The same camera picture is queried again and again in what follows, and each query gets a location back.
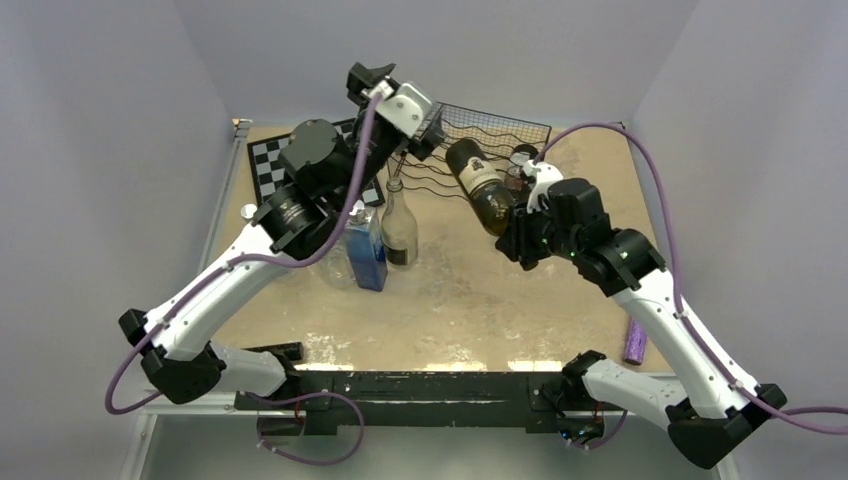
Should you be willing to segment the black wire wine rack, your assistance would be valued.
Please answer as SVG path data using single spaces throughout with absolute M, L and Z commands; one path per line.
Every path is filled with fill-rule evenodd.
M 463 138 L 473 139 L 495 171 L 503 176 L 516 167 L 513 151 L 521 145 L 541 148 L 551 137 L 552 127 L 530 120 L 474 110 L 449 103 L 438 103 L 429 116 L 439 118 L 444 141 L 424 160 L 411 154 L 390 160 L 388 174 L 398 176 L 409 191 L 426 192 L 445 199 L 462 199 L 458 182 L 447 167 L 447 148 Z

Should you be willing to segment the clear glass bottle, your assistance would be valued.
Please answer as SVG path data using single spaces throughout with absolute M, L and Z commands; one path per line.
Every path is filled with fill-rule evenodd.
M 404 185 L 398 176 L 386 182 L 386 206 L 381 219 L 386 260 L 399 268 L 411 268 L 418 258 L 418 225 L 407 205 Z

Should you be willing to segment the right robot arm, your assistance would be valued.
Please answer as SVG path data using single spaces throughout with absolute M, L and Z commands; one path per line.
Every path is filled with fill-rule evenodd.
M 639 322 L 676 375 L 663 382 L 588 351 L 545 390 L 551 405 L 565 399 L 576 407 L 591 401 L 618 406 L 665 430 L 692 464 L 711 469 L 770 419 L 768 408 L 786 404 L 777 385 L 757 381 L 687 303 L 675 299 L 663 257 L 639 231 L 611 226 L 599 190 L 587 180 L 533 181 L 496 247 L 525 270 L 551 256 L 571 261 Z

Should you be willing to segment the dark green wine bottle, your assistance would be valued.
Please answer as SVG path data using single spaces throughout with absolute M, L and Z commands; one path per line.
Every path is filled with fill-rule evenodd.
M 514 199 L 480 145 L 473 138 L 461 138 L 447 149 L 445 159 L 484 230 L 503 235 Z

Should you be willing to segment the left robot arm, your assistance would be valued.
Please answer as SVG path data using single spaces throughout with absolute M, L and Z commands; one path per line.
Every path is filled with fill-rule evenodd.
M 341 237 L 354 203 L 388 160 L 424 159 L 443 141 L 436 100 L 392 67 L 355 64 L 346 79 L 359 114 L 349 133 L 310 119 L 278 154 L 281 185 L 247 217 L 233 243 L 171 299 L 119 320 L 156 391 L 175 404 L 213 391 L 260 395 L 272 408 L 297 399 L 293 367 L 281 356 L 231 348 L 216 332 L 278 277 L 318 262 Z

